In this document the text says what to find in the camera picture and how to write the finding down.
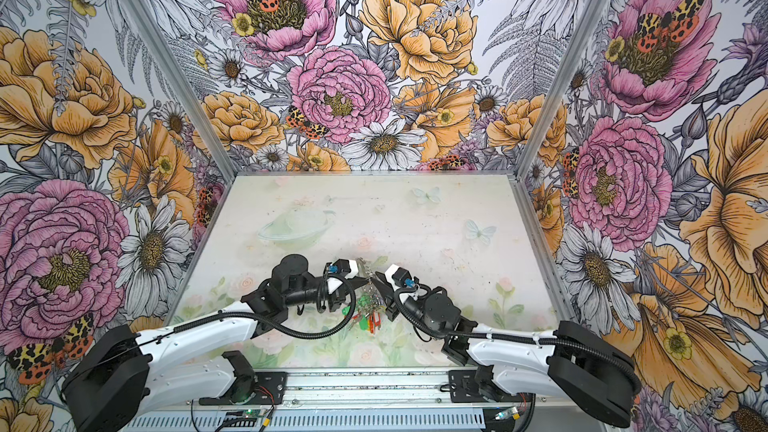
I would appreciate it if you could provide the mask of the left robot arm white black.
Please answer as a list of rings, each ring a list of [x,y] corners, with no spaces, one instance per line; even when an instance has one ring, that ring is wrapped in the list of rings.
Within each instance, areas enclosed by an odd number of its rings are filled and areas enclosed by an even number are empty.
[[[300,340],[332,336],[353,319],[356,291],[365,284],[354,259],[325,265],[318,276],[308,260],[287,255],[269,278],[238,301],[178,325],[134,332],[123,325],[106,332],[87,350],[62,385],[62,396],[78,431],[118,431],[144,413],[197,398],[248,395],[253,370],[236,353],[202,365],[192,359],[271,331]],[[312,305],[320,313],[344,312],[334,327],[304,332],[286,326],[289,311]]]

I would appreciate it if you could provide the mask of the bunch of coloured key tags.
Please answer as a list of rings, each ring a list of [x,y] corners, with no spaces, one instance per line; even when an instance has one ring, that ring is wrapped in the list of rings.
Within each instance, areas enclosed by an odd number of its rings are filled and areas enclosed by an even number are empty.
[[[361,290],[357,295],[352,322],[361,330],[375,335],[381,328],[386,307],[383,297],[374,289]]]

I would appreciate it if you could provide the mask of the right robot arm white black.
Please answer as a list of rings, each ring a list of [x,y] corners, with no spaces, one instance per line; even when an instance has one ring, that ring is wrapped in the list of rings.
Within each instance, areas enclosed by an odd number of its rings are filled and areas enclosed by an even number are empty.
[[[630,425],[642,388],[634,361],[578,323],[562,321],[544,332],[481,324],[465,317],[444,288],[430,288],[397,265],[375,273],[372,282],[389,319],[403,317],[439,342],[451,362],[474,367],[483,398],[565,397],[604,424]]]

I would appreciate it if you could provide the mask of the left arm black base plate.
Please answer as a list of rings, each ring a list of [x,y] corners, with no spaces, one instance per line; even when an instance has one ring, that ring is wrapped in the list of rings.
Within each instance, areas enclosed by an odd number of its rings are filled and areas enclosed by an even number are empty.
[[[283,403],[288,374],[286,372],[254,372],[235,378],[234,383],[218,397],[200,398],[203,406],[256,406]]]

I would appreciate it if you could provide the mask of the metal key organizer plate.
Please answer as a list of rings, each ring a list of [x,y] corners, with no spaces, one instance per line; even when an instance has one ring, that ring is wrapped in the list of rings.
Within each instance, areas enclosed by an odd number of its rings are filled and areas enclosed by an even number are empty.
[[[362,319],[374,319],[385,310],[385,300],[376,286],[376,280],[367,278],[357,290],[357,312]]]

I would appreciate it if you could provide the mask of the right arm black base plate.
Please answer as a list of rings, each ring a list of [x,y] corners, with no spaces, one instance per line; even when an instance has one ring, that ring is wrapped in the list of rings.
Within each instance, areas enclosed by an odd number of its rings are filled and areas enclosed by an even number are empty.
[[[511,395],[493,381],[493,369],[483,366],[477,369],[452,369],[448,382],[440,387],[448,393],[452,403],[520,403],[531,402],[530,394]]]

